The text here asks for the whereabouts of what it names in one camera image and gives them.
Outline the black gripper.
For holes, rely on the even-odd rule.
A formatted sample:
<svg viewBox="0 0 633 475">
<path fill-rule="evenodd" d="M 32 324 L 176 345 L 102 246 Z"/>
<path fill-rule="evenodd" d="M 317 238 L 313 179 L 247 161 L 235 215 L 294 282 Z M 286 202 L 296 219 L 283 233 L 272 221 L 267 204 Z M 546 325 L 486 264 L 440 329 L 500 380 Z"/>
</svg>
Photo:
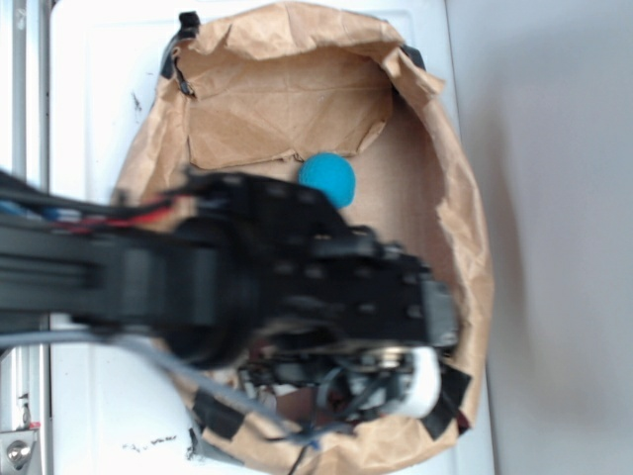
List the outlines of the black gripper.
<svg viewBox="0 0 633 475">
<path fill-rule="evenodd" d="M 458 322 L 422 260 L 348 225 L 320 191 L 268 177 L 237 175 L 236 229 L 257 285 L 249 393 L 311 387 L 338 421 L 432 412 Z"/>
</svg>

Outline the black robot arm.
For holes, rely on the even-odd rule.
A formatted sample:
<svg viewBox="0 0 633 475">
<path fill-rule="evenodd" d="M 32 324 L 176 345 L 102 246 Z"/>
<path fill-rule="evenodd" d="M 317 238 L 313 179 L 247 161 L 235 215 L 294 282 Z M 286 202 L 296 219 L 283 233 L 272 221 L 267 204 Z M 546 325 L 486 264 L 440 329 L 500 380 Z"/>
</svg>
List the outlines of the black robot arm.
<svg viewBox="0 0 633 475">
<path fill-rule="evenodd" d="M 345 223 L 316 189 L 193 174 L 133 207 L 1 178 L 1 331 L 65 313 L 91 332 L 162 339 L 243 388 L 317 388 L 339 421 L 434 407 L 455 304 L 418 257 Z"/>
</svg>

